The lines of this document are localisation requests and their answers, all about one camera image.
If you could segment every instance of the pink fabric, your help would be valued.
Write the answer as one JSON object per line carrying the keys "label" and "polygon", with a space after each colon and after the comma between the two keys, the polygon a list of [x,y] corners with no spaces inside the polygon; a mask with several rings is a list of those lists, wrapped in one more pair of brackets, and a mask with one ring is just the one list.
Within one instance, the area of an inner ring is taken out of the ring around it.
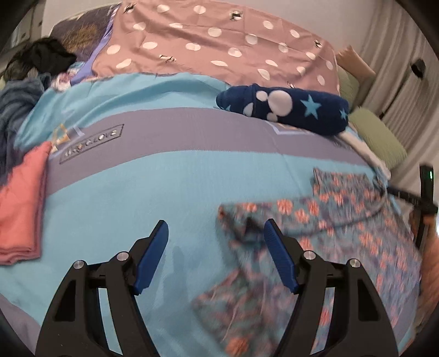
{"label": "pink fabric", "polygon": [[50,142],[29,151],[0,189],[0,264],[40,257],[41,221]]}
{"label": "pink fabric", "polygon": [[[231,20],[233,11],[242,18]],[[99,78],[190,72],[230,85],[339,94],[327,41],[279,17],[213,0],[124,0],[92,68]]]}

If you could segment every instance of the navy blue star pillow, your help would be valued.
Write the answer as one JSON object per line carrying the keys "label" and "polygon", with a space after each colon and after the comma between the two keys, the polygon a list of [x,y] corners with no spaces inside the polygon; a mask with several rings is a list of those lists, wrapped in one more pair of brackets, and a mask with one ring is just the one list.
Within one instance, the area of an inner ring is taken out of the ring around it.
{"label": "navy blue star pillow", "polygon": [[348,102],[338,95],[298,88],[230,87],[216,97],[224,110],[306,129],[320,135],[336,135],[348,125]]}

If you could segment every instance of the beige pillow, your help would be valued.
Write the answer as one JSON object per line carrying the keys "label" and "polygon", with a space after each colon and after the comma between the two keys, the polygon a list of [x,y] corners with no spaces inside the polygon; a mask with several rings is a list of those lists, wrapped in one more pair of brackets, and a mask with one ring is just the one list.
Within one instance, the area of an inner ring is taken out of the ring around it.
{"label": "beige pillow", "polygon": [[358,79],[360,84],[376,76],[373,69],[363,61],[352,46],[348,46],[346,49],[340,51],[335,57],[337,64]]}

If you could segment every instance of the pink polka dot duvet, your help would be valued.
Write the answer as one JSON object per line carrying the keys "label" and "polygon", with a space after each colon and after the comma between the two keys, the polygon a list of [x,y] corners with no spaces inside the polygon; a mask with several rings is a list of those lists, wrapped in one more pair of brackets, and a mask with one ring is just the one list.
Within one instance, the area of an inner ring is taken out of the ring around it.
{"label": "pink polka dot duvet", "polygon": [[93,71],[98,78],[189,72],[230,85],[339,94],[327,41],[279,17],[213,0],[123,1]]}

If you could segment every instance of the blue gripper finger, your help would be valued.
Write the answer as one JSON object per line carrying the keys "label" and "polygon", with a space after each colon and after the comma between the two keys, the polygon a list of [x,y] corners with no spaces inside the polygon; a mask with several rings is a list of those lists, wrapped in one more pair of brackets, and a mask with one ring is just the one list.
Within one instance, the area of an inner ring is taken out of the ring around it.
{"label": "blue gripper finger", "polygon": [[143,289],[149,287],[158,263],[162,258],[163,252],[165,251],[168,238],[168,224],[163,221],[156,234],[151,237],[151,243],[137,265],[136,282],[133,286],[137,294],[141,294]]}
{"label": "blue gripper finger", "polygon": [[271,220],[265,222],[264,225],[264,239],[267,244],[268,251],[273,258],[277,272],[281,277],[282,283],[290,289],[292,293],[296,293],[299,289],[299,284],[296,280],[295,266],[290,255],[288,254],[280,234],[279,229],[276,229]]}

